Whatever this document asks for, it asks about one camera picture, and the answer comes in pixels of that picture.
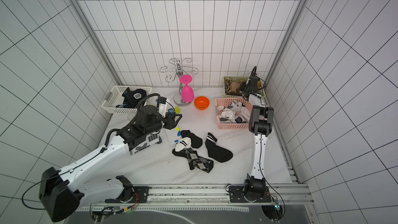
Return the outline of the tan beige sock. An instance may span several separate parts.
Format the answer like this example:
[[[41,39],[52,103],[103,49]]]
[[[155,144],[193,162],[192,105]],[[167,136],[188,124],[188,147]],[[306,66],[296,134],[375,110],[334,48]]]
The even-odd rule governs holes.
[[[229,93],[233,95],[242,94],[246,87],[246,81],[243,80],[236,80],[230,83],[230,90]]]

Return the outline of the black sock white logo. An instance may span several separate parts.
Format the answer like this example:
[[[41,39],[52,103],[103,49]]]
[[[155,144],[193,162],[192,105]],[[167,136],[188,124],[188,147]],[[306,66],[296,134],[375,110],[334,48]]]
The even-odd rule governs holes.
[[[122,94],[124,100],[121,105],[122,108],[136,108],[138,103],[147,96],[147,91],[144,89],[131,90],[126,88]]]

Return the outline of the white sock grey pattern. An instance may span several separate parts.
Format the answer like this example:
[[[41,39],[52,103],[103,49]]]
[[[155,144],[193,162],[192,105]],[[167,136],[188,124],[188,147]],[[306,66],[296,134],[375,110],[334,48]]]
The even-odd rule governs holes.
[[[250,119],[249,109],[242,103],[233,101],[228,106],[218,106],[220,123],[247,123]]]

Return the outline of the black sock white stripes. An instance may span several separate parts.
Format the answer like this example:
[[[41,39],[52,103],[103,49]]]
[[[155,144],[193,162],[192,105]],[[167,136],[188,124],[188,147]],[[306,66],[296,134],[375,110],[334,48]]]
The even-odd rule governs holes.
[[[228,162],[233,158],[233,153],[223,147],[217,145],[217,138],[210,132],[207,134],[205,142],[208,155],[219,163]]]

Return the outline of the black white sock pile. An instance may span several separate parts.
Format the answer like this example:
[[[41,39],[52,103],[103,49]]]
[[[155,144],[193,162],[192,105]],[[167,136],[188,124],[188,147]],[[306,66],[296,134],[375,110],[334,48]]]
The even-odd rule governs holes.
[[[199,149],[203,145],[203,140],[192,133],[190,130],[181,130],[180,138],[175,142],[172,154],[184,156],[189,149]]]

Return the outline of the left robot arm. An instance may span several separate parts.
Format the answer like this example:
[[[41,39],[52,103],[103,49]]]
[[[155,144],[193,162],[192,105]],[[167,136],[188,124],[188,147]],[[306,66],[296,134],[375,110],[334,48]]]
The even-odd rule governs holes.
[[[134,155],[158,143],[162,129],[177,127],[181,114],[169,113],[167,98],[158,93],[144,97],[133,119],[112,129],[104,145],[59,170],[51,167],[41,177],[38,197],[53,222],[60,222],[78,208],[112,199],[128,203],[136,196],[133,184],[123,175],[93,183],[92,177],[115,159]]]

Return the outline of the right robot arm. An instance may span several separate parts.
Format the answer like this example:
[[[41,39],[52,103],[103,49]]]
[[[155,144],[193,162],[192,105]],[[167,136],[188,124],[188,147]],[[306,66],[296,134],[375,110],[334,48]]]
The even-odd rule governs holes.
[[[248,173],[244,183],[244,192],[263,194],[267,189],[267,180],[264,175],[264,155],[268,136],[273,130],[274,109],[262,99],[258,82],[261,78],[257,75],[257,67],[250,73],[243,88],[243,97],[251,104],[248,130],[253,134],[254,148],[251,172]]]

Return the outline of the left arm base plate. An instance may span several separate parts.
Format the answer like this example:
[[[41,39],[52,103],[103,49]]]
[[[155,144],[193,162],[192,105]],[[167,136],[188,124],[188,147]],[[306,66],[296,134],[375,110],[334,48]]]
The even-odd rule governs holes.
[[[105,203],[123,203],[123,204],[134,204],[136,201],[138,203],[146,203],[149,195],[149,187],[127,187],[125,188],[121,195],[115,199],[106,199]]]

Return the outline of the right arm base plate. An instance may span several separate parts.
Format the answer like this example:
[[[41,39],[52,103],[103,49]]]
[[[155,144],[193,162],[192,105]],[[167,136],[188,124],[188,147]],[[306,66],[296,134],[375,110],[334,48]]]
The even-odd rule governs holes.
[[[243,186],[228,186],[227,193],[231,203],[271,203],[273,201],[267,186],[265,187],[265,193],[250,190],[244,193]]]

